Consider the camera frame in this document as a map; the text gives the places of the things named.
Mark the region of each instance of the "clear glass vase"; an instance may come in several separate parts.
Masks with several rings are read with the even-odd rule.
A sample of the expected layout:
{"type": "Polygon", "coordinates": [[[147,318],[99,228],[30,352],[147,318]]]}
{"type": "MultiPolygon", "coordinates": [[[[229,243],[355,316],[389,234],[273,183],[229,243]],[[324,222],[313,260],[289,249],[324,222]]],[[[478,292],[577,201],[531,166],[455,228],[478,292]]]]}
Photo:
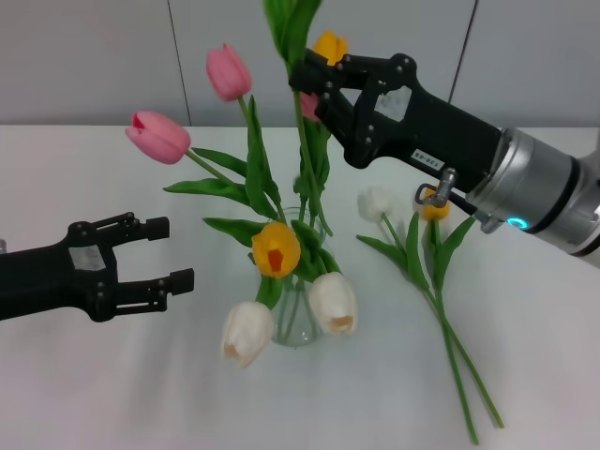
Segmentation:
{"type": "MultiPolygon", "coordinates": [[[[286,208],[284,213],[290,223],[293,219],[299,219],[300,208],[286,208]]],[[[305,220],[308,222],[308,211],[305,220]]],[[[314,228],[324,239],[325,231],[318,219],[315,221],[314,228]]],[[[329,251],[325,243],[323,248],[329,251]]],[[[308,303],[310,286],[311,283],[296,275],[290,275],[283,280],[283,292],[273,308],[275,332],[272,340],[276,344],[300,347],[314,342],[323,334],[308,303]]]]}

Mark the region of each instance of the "white tabletop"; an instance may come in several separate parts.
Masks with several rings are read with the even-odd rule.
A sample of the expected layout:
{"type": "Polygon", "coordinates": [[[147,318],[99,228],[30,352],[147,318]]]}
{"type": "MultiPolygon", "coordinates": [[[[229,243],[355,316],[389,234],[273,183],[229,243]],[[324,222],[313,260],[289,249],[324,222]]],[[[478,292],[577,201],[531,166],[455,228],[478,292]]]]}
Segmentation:
{"type": "MultiPolygon", "coordinates": [[[[196,146],[246,152],[241,128],[190,131],[196,146]]],[[[597,137],[592,128],[528,131],[575,156],[597,137]]],[[[297,135],[268,129],[264,140],[284,201],[295,205],[297,135]]],[[[196,271],[194,293],[170,298],[166,313],[97,324],[65,309],[2,322],[2,448],[469,448],[440,326],[398,270],[354,239],[382,237],[357,215],[359,190],[394,190],[408,221],[415,188],[431,180],[390,159],[357,171],[338,145],[330,153],[323,204],[331,248],[359,296],[358,329],[297,350],[271,345],[240,371],[220,360],[220,329],[233,305],[254,298],[258,276],[247,249],[202,217],[251,211],[163,192],[206,174],[188,159],[150,160],[121,127],[0,127],[0,237],[9,251],[54,243],[76,220],[133,211],[169,217],[172,237],[119,248],[121,280],[196,271]]],[[[454,210],[449,222],[463,218],[454,210]]],[[[509,226],[468,235],[445,299],[506,424],[491,425],[464,369],[481,448],[597,447],[599,291],[597,269],[509,226]]]]}

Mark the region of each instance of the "pink tulip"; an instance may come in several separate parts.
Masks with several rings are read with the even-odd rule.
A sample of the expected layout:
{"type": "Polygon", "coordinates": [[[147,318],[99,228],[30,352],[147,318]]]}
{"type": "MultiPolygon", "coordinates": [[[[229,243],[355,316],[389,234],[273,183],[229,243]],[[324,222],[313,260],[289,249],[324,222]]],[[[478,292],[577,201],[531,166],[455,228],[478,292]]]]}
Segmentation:
{"type": "Polygon", "coordinates": [[[229,44],[223,50],[213,49],[206,57],[206,73],[218,97],[234,101],[252,88],[252,77],[244,61],[229,44]]]}
{"type": "Polygon", "coordinates": [[[191,144],[187,131],[169,117],[152,111],[133,114],[125,134],[147,156],[163,164],[178,162],[191,144]]]}
{"type": "Polygon", "coordinates": [[[316,94],[305,94],[304,92],[300,93],[300,106],[302,107],[302,115],[306,117],[306,119],[314,120],[315,122],[319,122],[319,117],[315,114],[315,110],[317,109],[317,105],[319,104],[319,96],[316,94]]]}

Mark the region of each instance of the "white tulip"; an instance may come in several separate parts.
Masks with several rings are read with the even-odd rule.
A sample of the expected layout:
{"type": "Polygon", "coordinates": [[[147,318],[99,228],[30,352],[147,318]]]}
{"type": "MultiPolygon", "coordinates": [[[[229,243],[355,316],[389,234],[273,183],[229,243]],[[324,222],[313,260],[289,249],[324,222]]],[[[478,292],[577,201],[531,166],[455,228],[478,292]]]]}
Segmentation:
{"type": "Polygon", "coordinates": [[[274,330],[268,307],[258,302],[240,303],[230,311],[223,327],[223,356],[238,359],[240,368],[246,368],[269,343],[274,330]]]}
{"type": "Polygon", "coordinates": [[[371,186],[358,195],[358,214],[364,220],[379,223],[382,215],[391,215],[393,209],[392,198],[382,187],[371,186]]]}
{"type": "Polygon", "coordinates": [[[332,272],[315,279],[308,293],[308,301],[325,333],[350,334],[356,328],[356,295],[340,273],[332,272]]]}

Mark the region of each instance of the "tulip leaf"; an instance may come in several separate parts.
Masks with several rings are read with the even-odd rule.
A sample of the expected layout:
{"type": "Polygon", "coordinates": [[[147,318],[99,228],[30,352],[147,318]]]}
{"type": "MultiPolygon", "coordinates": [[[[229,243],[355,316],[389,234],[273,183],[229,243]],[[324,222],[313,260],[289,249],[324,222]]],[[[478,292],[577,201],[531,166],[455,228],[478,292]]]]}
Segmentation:
{"type": "Polygon", "coordinates": [[[278,185],[271,177],[269,161],[264,151],[261,124],[258,120],[254,97],[250,97],[248,104],[246,192],[254,211],[278,220],[277,211],[265,195],[265,193],[268,194],[276,204],[281,204],[278,185]]]}
{"type": "Polygon", "coordinates": [[[448,270],[448,265],[452,259],[452,254],[465,238],[471,226],[475,223],[473,217],[466,218],[457,228],[448,236],[443,242],[442,246],[438,250],[435,257],[435,264],[433,269],[433,284],[436,289],[441,290],[443,288],[443,279],[448,270]]]}
{"type": "Polygon", "coordinates": [[[374,237],[361,236],[360,234],[356,236],[356,238],[367,244],[371,248],[375,248],[379,251],[383,256],[386,256],[393,263],[395,263],[400,269],[408,272],[409,265],[406,259],[406,253],[396,246],[392,246],[391,244],[386,244],[379,239],[375,239],[374,237]]]}
{"type": "Polygon", "coordinates": [[[178,194],[216,195],[250,206],[244,185],[230,185],[216,178],[206,178],[200,181],[182,181],[172,186],[164,187],[166,192],[178,194]]]}
{"type": "Polygon", "coordinates": [[[205,217],[203,220],[208,226],[228,234],[243,246],[250,248],[252,236],[260,233],[266,225],[266,223],[233,218],[205,217]]]}
{"type": "Polygon", "coordinates": [[[229,169],[244,178],[246,178],[246,175],[248,174],[248,164],[239,157],[233,157],[227,153],[209,150],[208,148],[191,147],[191,149],[199,157],[213,161],[219,166],[229,169]]]}
{"type": "Polygon", "coordinates": [[[436,218],[429,221],[427,224],[427,245],[429,251],[435,258],[435,255],[442,246],[442,239],[440,237],[440,221],[436,218]]]}
{"type": "Polygon", "coordinates": [[[310,249],[321,248],[322,239],[319,233],[300,220],[292,220],[292,228],[298,240],[304,242],[310,249]]]}
{"type": "Polygon", "coordinates": [[[261,286],[256,292],[256,301],[269,309],[273,309],[278,303],[282,291],[283,279],[262,276],[261,286]]]}
{"type": "Polygon", "coordinates": [[[414,213],[409,224],[409,232],[406,236],[406,259],[408,261],[409,275],[412,282],[419,289],[429,289],[428,280],[425,278],[423,266],[419,258],[419,213],[414,213]]]}
{"type": "Polygon", "coordinates": [[[283,32],[295,2],[296,0],[264,0],[262,2],[264,15],[269,22],[269,28],[271,28],[271,34],[273,35],[273,43],[277,53],[284,60],[286,59],[286,52],[282,48],[283,32]]]}
{"type": "Polygon", "coordinates": [[[338,262],[333,257],[331,253],[329,253],[324,248],[319,248],[319,256],[321,257],[323,263],[325,264],[325,268],[327,269],[327,273],[331,272],[339,272],[341,274],[341,270],[339,270],[338,262]]]}
{"type": "Polygon", "coordinates": [[[299,242],[301,248],[300,261],[298,262],[298,265],[296,265],[296,268],[293,269],[293,274],[312,283],[315,278],[319,276],[319,272],[312,261],[311,251],[301,240],[299,240],[299,242]]]}
{"type": "Polygon", "coordinates": [[[294,3],[281,40],[288,67],[292,67],[298,61],[304,61],[308,29],[320,5],[321,0],[297,0],[294,3]]]}

